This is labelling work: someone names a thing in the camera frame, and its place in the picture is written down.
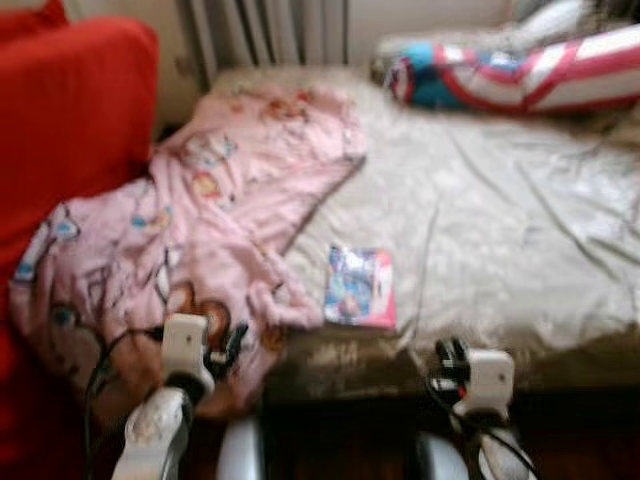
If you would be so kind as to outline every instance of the black cable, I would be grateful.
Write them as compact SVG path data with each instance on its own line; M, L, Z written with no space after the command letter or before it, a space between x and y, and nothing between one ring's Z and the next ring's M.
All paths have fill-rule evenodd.
M127 337L135 336L135 335L148 335L154 340L162 340L163 334L162 327L156 327L152 329L142 329L136 328L131 330L126 330L118 335L113 341L109 344L109 346L103 350L96 366L91 371L91 375L89 376L89 381L87 382L87 387L84 391L84 453L85 453L85 478L87 480L91 479L91 469L92 464L95 460L95 457L104 444L105 437L109 435L104 435L100 441L96 444L95 449L91 450L91 399L94 394L94 384L98 379L98 375L104 369L106 363L109 361L109 357L111 353L115 350L118 344Z
M507 442L506 440L504 440L500 436L498 436L495 433L493 433L489 428L485 427L484 425L480 425L479 423L474 422L473 420L469 420L468 418L463 417L462 415L459 415L458 413L456 413L456 411L453 409L453 407L451 405L447 404L440 397L440 395L438 394L436 389L433 388L433 385L431 385L431 380L433 380L433 379L435 379L435 377L433 377L432 375L427 375L427 380L426 380L427 392L429 392L429 395L431 396L433 401L436 402L436 404L442 410L444 410L447 414L451 415L453 418L458 420L461 424L466 424L468 427L470 427L470 428L472 428L474 430L477 430L479 432L482 432L483 434L491 437L493 440L495 440L500 445L502 445L507 450L509 450L513 454L513 456L516 457L518 459L518 461L520 463L522 463L522 465L524 465L533 474L533 476L537 480L542 480L542 476L540 475L538 470L533 466L533 464L516 447L511 445L509 442Z

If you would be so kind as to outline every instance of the pink blanket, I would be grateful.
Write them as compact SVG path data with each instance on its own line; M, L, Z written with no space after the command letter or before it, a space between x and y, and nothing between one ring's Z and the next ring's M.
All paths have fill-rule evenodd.
M175 311L207 314L216 347L248 323L235 368L199 413L243 409L285 346L281 327L321 323L280 254L363 158L353 105L337 94L273 87L205 97L148 178L59 205L40 226L11 284L12 318L78 393L126 329ZM158 384L159 352L143 336L116 348L94 401L102 421Z

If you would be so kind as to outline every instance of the beige bed sheet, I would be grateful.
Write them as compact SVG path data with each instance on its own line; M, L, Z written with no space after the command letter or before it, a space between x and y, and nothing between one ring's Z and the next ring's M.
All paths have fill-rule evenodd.
M214 88L262 82L356 100L365 166L286 260L321 304L331 245L388 249L398 309L395 333L294 334L271 398L411 394L411 359L428 362L451 335L508 350L519 388L640 382L640 147L611 140L633 142L640 126L624 117L611 135L620 114L551 121L403 107L365 69L229 71Z

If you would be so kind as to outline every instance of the bed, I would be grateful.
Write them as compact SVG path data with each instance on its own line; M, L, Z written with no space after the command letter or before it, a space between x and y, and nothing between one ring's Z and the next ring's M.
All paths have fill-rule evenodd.
M451 335L508 350L521 390L638 384L637 110L553 120L420 110L350 68L227 71L214 91L271 82L346 91L369 142L364 167L310 218L287 263L320 304L331 245L389 250L398 327L292 333L268 400L410 395L414 362Z

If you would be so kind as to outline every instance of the book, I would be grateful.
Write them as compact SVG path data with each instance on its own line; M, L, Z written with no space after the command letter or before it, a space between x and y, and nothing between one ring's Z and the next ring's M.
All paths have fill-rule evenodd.
M331 247L324 316L342 325L395 328L391 255L374 248Z

